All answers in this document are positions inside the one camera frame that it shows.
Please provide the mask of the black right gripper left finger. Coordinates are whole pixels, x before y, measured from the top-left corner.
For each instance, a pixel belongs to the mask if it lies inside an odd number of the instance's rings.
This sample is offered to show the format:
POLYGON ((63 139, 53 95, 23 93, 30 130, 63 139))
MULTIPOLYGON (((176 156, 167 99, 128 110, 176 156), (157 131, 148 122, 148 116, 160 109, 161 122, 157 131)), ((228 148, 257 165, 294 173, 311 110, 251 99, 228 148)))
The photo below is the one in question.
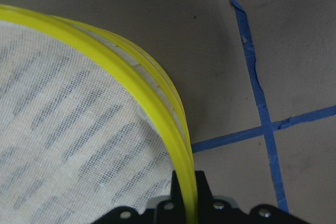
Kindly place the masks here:
POLYGON ((167 198, 160 200, 156 206, 154 223, 186 223, 185 207, 176 171, 172 171, 170 194, 167 198))

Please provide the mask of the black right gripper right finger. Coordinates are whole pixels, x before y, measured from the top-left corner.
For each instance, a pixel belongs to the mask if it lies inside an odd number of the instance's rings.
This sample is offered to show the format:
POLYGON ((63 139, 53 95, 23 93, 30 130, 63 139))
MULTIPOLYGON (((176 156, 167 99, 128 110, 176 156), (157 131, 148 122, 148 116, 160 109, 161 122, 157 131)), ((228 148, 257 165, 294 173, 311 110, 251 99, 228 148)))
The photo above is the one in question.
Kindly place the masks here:
POLYGON ((250 216, 230 197, 213 195, 201 170, 195 172, 198 202, 198 223, 251 223, 250 216))

